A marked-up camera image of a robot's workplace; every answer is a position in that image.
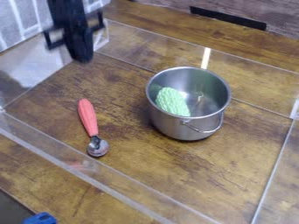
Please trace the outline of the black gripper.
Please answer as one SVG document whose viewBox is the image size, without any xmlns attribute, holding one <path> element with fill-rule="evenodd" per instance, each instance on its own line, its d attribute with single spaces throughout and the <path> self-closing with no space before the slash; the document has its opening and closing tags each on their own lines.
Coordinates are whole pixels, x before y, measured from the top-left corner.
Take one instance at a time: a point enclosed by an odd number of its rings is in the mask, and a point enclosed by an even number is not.
<svg viewBox="0 0 299 224">
<path fill-rule="evenodd" d="M 82 0 L 46 0 L 53 25 L 42 31 L 49 50 L 66 46 L 80 63 L 93 59 L 93 33 L 105 28 L 102 10 L 86 13 Z"/>
</svg>

